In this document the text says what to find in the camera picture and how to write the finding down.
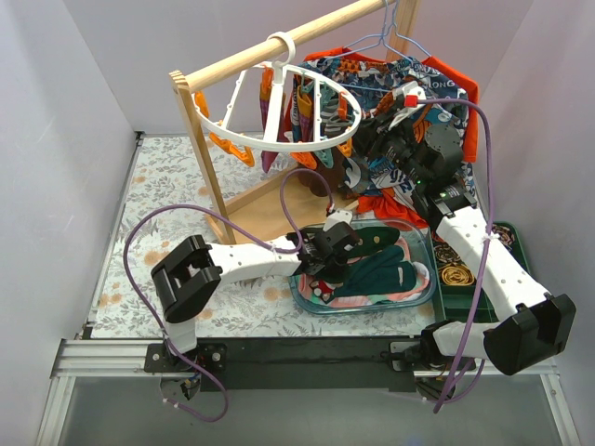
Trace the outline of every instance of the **cable tie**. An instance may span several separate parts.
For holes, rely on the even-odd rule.
[[[482,236],[482,243],[484,243],[486,240],[498,240],[499,238],[500,238],[500,234],[496,234],[496,233],[493,233],[490,235],[484,234]]]

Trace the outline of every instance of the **dark green cloth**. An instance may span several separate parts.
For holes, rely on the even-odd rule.
[[[333,291],[333,298],[388,295],[413,290],[417,283],[417,270],[411,262],[403,259],[403,248],[393,245],[354,263],[349,267],[347,280]]]
[[[401,237],[401,232],[388,226],[361,228],[356,230],[361,242],[357,244],[341,259],[344,264],[347,260],[356,257],[367,257],[394,246]],[[338,268],[325,268],[315,274],[315,278],[327,283],[343,283],[350,277],[349,266]]]
[[[393,246],[401,237],[399,230],[388,226],[373,226],[355,232],[360,236],[362,242],[348,252],[348,258],[371,256],[384,248]]]

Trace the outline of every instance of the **red cloth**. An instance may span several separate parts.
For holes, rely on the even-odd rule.
[[[359,197],[357,199],[357,212],[362,214],[364,212],[374,211],[376,218],[401,218],[410,221],[418,228],[428,227],[426,220],[420,217],[416,211],[394,200],[393,189],[383,189],[381,191],[381,197]]]

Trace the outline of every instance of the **gray floor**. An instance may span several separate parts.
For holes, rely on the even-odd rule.
[[[77,378],[62,446],[559,445],[539,376],[485,376],[438,415],[382,390],[234,391],[228,415],[201,423],[161,401],[155,378]],[[191,405],[215,413],[217,393]]]

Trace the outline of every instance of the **clear glass dish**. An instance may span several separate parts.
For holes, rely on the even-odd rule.
[[[311,228],[321,228],[323,225],[312,225]],[[411,294],[406,298],[406,300],[382,300],[381,302],[377,303],[367,303],[366,305],[355,305],[355,306],[346,306],[346,307],[332,307],[330,305],[326,305],[322,299],[317,298],[316,296],[312,296],[308,299],[302,295],[299,291],[300,280],[302,280],[301,276],[292,276],[289,278],[289,287],[291,290],[291,294],[294,297],[296,303],[307,310],[310,313],[314,314],[338,314],[338,313],[355,313],[355,312],[365,312],[365,311],[384,311],[387,309],[395,309],[395,308],[406,308],[406,307],[414,307],[418,305],[422,305],[428,302],[434,294],[436,289],[437,283],[437,276],[434,267],[432,266],[432,262],[430,261],[430,250],[431,250],[431,241],[430,241],[430,232],[428,230],[424,230],[425,234],[422,233],[417,227],[415,227],[412,223],[406,220],[401,220],[399,218],[390,218],[390,219],[362,219],[362,220],[353,220],[351,222],[351,226],[355,230],[363,229],[363,228],[371,228],[371,227],[392,227],[397,228],[401,232],[401,239],[403,239],[409,251],[409,261],[416,266],[418,277],[419,274],[423,273],[425,279],[428,280],[427,285],[425,288],[420,290],[415,295]],[[369,300],[378,300],[379,297],[375,296],[368,296],[373,297]]]

